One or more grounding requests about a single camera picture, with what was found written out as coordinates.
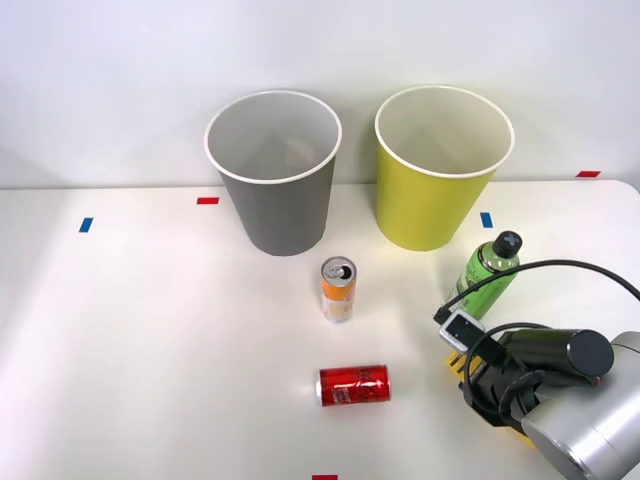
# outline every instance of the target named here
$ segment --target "paper cup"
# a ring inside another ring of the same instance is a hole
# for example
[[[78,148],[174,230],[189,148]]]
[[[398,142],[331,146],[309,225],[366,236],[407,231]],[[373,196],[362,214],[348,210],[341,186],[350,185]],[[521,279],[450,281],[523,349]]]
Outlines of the paper cup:
[[[295,255],[322,238],[341,139],[335,112],[299,92],[249,95],[213,117],[205,151],[256,247]]]
[[[375,119],[380,230],[409,250],[446,244],[513,149],[511,122],[468,90],[396,93]]]

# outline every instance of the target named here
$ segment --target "orange can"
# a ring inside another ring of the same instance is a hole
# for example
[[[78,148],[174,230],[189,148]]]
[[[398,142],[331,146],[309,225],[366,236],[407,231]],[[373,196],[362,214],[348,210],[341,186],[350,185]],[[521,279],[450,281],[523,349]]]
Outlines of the orange can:
[[[347,257],[330,257],[320,269],[322,313],[335,323],[344,322],[353,312],[356,293],[356,266]]]

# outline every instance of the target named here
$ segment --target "cup rim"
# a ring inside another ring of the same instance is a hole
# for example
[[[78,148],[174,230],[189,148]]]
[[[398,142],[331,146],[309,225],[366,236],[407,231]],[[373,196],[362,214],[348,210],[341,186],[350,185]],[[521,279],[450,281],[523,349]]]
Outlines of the cup rim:
[[[331,153],[329,153],[329,155],[322,160],[320,163],[318,163],[318,165],[316,165],[315,167],[306,170],[302,173],[299,173],[298,175],[294,175],[292,177],[285,177],[285,178],[276,178],[276,179],[272,179],[272,180],[261,180],[261,179],[256,179],[256,178],[249,178],[249,177],[243,177],[242,175],[238,175],[237,173],[233,173],[229,170],[227,170],[226,168],[224,168],[222,165],[220,165],[215,158],[213,158],[213,155],[211,154],[211,151],[209,150],[209,133],[211,132],[211,128],[213,127],[213,124],[215,123],[215,121],[220,117],[220,115],[222,115],[225,111],[227,111],[228,109],[234,107],[235,105],[237,105],[240,102],[243,102],[245,100],[248,100],[249,98],[253,98],[253,97],[257,97],[260,95],[271,95],[271,94],[287,94],[287,95],[297,95],[300,97],[304,97],[306,99],[309,100],[313,100],[314,102],[320,104],[322,107],[324,107],[333,117],[333,119],[336,122],[336,125],[338,126],[338,136],[336,138],[336,144],[333,147],[333,150],[331,150]],[[336,153],[338,152],[338,148],[340,147],[340,144],[342,143],[342,124],[340,123],[340,118],[338,117],[338,115],[336,114],[336,112],[333,111],[333,109],[326,104],[325,102],[323,102],[322,100],[320,100],[319,98],[314,97],[313,95],[309,95],[307,93],[302,93],[302,92],[297,92],[295,90],[264,90],[261,92],[255,92],[255,93],[250,93],[249,95],[244,95],[240,98],[237,98],[235,100],[233,100],[232,102],[228,103],[227,105],[225,105],[224,107],[222,107],[220,110],[218,110],[218,112],[213,116],[213,118],[211,119],[211,121],[209,122],[209,125],[207,126],[207,129],[204,132],[204,151],[207,154],[207,157],[209,158],[209,160],[211,161],[211,163],[213,163],[214,167],[216,167],[220,172],[224,173],[225,175],[234,178],[240,182],[244,182],[244,183],[252,183],[255,185],[278,185],[281,183],[290,183],[290,182],[295,182],[296,180],[301,180],[305,177],[308,177],[309,175],[314,174],[315,172],[317,172],[318,170],[321,170],[325,165],[327,165],[335,156]]]
[[[423,90],[423,89],[454,90],[454,91],[457,91],[457,92],[460,92],[460,93],[465,93],[467,95],[471,95],[472,97],[475,97],[478,100],[480,100],[480,101],[486,103],[487,105],[489,105],[490,107],[492,107],[502,117],[502,119],[505,121],[507,127],[509,128],[510,143],[509,143],[509,148],[507,149],[507,152],[504,154],[504,156],[499,161],[497,161],[496,163],[494,163],[490,167],[487,167],[487,168],[485,168],[483,170],[479,170],[477,172],[471,172],[471,173],[455,174],[455,173],[433,172],[431,170],[427,170],[426,168],[418,167],[418,166],[416,166],[416,165],[404,160],[402,157],[400,157],[398,154],[396,154],[389,147],[389,145],[387,145],[385,143],[385,141],[382,138],[382,135],[380,133],[380,116],[382,114],[382,111],[385,109],[385,107],[389,103],[391,103],[397,97],[400,97],[401,95],[404,95],[404,94],[409,93],[409,92],[413,92],[415,90]],[[511,120],[509,120],[509,117],[507,117],[507,115],[502,111],[502,109],[500,107],[498,107],[495,103],[493,103],[491,100],[483,97],[482,95],[478,95],[477,93],[472,92],[470,90],[467,90],[467,89],[464,89],[464,88],[460,88],[460,87],[454,87],[452,85],[418,85],[416,87],[405,88],[404,90],[400,90],[399,92],[394,93],[389,98],[387,98],[382,105],[380,105],[380,108],[378,108],[378,112],[376,113],[376,118],[375,118],[375,130],[376,130],[376,137],[378,137],[378,142],[380,142],[380,145],[382,145],[384,147],[385,151],[387,153],[389,153],[389,155],[391,155],[395,160],[400,162],[405,167],[408,167],[411,170],[414,170],[414,171],[416,171],[418,173],[422,173],[424,175],[430,175],[430,176],[433,176],[433,177],[440,177],[440,178],[453,178],[453,179],[475,178],[475,177],[481,177],[482,175],[486,175],[487,173],[493,172],[500,165],[502,165],[502,163],[504,163],[504,161],[507,158],[509,158],[509,155],[511,155],[511,152],[513,151],[513,146],[514,146],[514,143],[515,143],[515,132],[513,130],[513,125],[511,124]]]

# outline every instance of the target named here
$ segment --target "yellow paper cup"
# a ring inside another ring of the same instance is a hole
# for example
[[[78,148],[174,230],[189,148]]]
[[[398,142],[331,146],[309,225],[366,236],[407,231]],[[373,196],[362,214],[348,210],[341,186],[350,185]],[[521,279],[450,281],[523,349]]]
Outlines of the yellow paper cup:
[[[378,225],[409,250],[451,240],[514,143],[502,110],[449,86],[396,93],[378,110],[375,128]]]

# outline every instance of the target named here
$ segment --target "gray paper cup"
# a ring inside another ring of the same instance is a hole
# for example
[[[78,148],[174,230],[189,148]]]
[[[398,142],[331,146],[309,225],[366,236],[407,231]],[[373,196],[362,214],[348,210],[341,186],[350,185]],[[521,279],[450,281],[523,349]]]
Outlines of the gray paper cup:
[[[296,255],[322,238],[341,139],[335,112],[299,92],[249,95],[213,117],[204,148],[256,247]]]

